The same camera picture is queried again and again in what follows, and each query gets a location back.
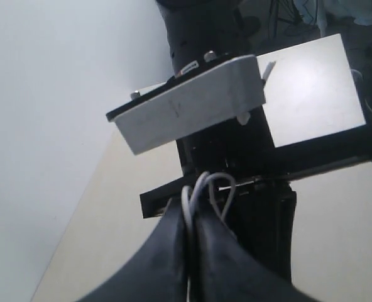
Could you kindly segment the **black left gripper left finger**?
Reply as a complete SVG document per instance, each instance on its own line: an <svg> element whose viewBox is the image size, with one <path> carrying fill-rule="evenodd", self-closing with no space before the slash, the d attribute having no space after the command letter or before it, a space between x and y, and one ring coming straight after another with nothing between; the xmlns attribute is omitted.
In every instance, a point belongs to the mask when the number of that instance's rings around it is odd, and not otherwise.
<svg viewBox="0 0 372 302"><path fill-rule="evenodd" d="M186 301L187 241L179 199L171 199L141 248L81 301Z"/></svg>

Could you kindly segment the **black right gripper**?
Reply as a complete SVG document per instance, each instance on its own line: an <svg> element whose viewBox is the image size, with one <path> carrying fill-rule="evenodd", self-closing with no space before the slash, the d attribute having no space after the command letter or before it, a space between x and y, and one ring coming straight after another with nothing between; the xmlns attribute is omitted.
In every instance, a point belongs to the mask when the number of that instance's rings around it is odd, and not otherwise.
<svg viewBox="0 0 372 302"><path fill-rule="evenodd" d="M170 198L204 172L225 172L237 182L226 222L239 243L281 278L291 279L295 180L372 161L372 126L276 147L263 109L246 125L227 120L176 141L182 177L140 195L145 218L159 215Z"/></svg>

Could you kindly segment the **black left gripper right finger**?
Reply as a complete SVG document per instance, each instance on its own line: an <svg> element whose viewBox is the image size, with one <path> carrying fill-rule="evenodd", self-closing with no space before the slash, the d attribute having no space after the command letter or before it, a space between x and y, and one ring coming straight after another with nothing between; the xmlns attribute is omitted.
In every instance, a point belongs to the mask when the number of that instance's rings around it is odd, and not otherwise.
<svg viewBox="0 0 372 302"><path fill-rule="evenodd" d="M245 251L209 203L194 220L194 301L315 301Z"/></svg>

